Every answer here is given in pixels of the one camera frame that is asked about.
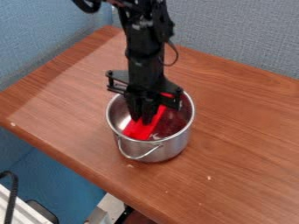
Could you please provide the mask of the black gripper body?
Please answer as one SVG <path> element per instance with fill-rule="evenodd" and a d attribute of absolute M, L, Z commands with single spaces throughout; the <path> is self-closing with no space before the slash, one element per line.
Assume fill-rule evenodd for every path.
<path fill-rule="evenodd" d="M 107 90 L 138 96 L 140 99 L 155 99 L 171 109 L 182 107 L 183 88 L 171 82 L 165 75 L 165 50 L 152 55 L 134 54 L 126 50 L 127 70 L 108 70 Z"/>

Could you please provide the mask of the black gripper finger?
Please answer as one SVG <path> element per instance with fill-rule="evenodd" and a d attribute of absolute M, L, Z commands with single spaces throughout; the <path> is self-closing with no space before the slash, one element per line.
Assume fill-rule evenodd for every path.
<path fill-rule="evenodd" d="M 127 106 L 130 115 L 132 119 L 136 121 L 142 117 L 143 100 L 138 96 L 131 94 L 127 97 Z"/>
<path fill-rule="evenodd" d="M 143 124 L 148 125 L 154 117 L 158 113 L 159 109 L 159 103 L 155 99 L 144 98 L 143 99 L 143 106 L 142 106 L 142 119 L 143 119 Z"/>

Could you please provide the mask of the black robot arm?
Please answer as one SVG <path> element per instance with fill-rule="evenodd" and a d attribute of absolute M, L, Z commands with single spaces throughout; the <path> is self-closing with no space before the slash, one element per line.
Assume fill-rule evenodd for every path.
<path fill-rule="evenodd" d="M 104 2 L 118 8 L 126 34 L 126 71 L 107 71 L 107 89 L 120 93 L 131 118 L 150 124 L 162 105 L 182 106 L 183 89 L 165 76 L 165 48 L 174 43 L 174 21 L 166 0 L 71 0 L 82 11 L 94 14 Z"/>

